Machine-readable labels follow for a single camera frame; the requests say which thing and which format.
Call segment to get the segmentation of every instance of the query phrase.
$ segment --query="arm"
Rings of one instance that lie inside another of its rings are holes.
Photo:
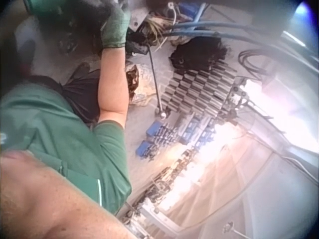
[[[103,50],[98,102],[99,122],[114,120],[124,128],[129,105],[124,47]]]
[[[115,217],[27,152],[1,157],[1,233],[26,239],[134,238]]]
[[[104,50],[98,90],[99,122],[113,120],[125,127],[129,90],[125,73],[126,32],[130,23],[127,6],[109,5],[111,14],[101,28]]]

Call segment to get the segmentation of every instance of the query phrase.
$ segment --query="green glove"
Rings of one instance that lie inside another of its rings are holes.
[[[58,13],[66,0],[23,0],[27,11],[32,15]]]
[[[111,14],[101,28],[101,39],[104,48],[120,48],[125,46],[126,33],[131,14],[127,4],[122,9],[119,5],[111,6]]]

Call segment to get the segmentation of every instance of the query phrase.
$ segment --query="green polo shirt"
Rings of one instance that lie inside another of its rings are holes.
[[[123,129],[113,121],[92,131],[55,91],[20,85],[1,102],[1,150],[29,150],[116,213],[131,193]]]

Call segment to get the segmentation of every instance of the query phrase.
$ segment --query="blue block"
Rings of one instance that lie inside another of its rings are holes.
[[[151,143],[143,141],[138,149],[135,151],[136,155],[142,157],[146,150],[151,146]]]
[[[191,17],[192,19],[195,18],[200,5],[197,3],[185,3],[185,2],[180,2],[178,4],[179,10],[182,14],[185,14],[186,16]]]
[[[146,131],[146,135],[148,137],[153,137],[156,132],[160,129],[160,127],[163,125],[162,122],[159,122],[159,121],[155,121],[151,127],[149,127],[149,129]]]

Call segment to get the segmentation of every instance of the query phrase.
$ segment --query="forearm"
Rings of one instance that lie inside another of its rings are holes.
[[[133,238],[115,217],[26,152],[1,157],[1,230],[5,238]]]
[[[103,50],[98,102],[99,121],[113,119],[124,127],[129,105],[124,47]]]
[[[9,3],[0,21],[0,45],[12,35],[15,29],[29,17],[23,0],[14,0]]]

